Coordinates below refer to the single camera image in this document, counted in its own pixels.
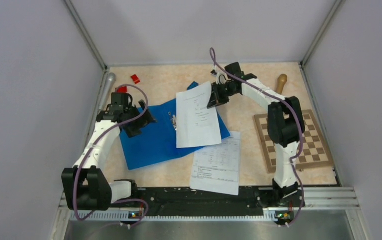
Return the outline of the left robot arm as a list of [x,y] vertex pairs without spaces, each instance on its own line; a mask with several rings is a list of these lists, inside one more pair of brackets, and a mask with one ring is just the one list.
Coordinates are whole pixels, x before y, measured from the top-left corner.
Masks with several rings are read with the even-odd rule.
[[70,210],[105,211],[116,201],[128,207],[137,204],[139,193],[132,180],[109,183],[103,174],[108,153],[120,133],[133,138],[155,123],[148,99],[132,104],[128,93],[112,93],[111,102],[96,116],[94,130],[82,155],[61,173],[63,191]]

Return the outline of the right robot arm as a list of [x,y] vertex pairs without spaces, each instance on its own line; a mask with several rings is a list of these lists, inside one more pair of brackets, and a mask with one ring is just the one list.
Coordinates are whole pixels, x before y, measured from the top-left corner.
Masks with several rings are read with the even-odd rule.
[[302,153],[305,131],[299,99],[284,97],[265,86],[255,75],[245,74],[238,62],[219,69],[218,81],[211,85],[207,107],[225,105],[233,95],[248,97],[267,111],[267,133],[274,143],[276,170],[272,192],[265,197],[265,206],[285,206],[298,194],[301,183],[296,173],[296,159]]

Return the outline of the English printed paper sheet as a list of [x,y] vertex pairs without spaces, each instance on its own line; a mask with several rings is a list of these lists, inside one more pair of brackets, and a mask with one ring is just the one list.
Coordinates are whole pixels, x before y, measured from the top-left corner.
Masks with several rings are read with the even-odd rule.
[[205,147],[221,143],[217,111],[208,108],[211,84],[176,93],[176,147]]

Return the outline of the blue clip file folder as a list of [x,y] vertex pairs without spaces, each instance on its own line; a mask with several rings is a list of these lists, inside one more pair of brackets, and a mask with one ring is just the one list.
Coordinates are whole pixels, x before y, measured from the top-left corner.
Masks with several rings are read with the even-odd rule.
[[176,148],[176,133],[171,118],[176,114],[176,100],[148,107],[156,122],[141,129],[141,134],[119,135],[128,170],[135,170],[165,161],[185,157],[202,147]]

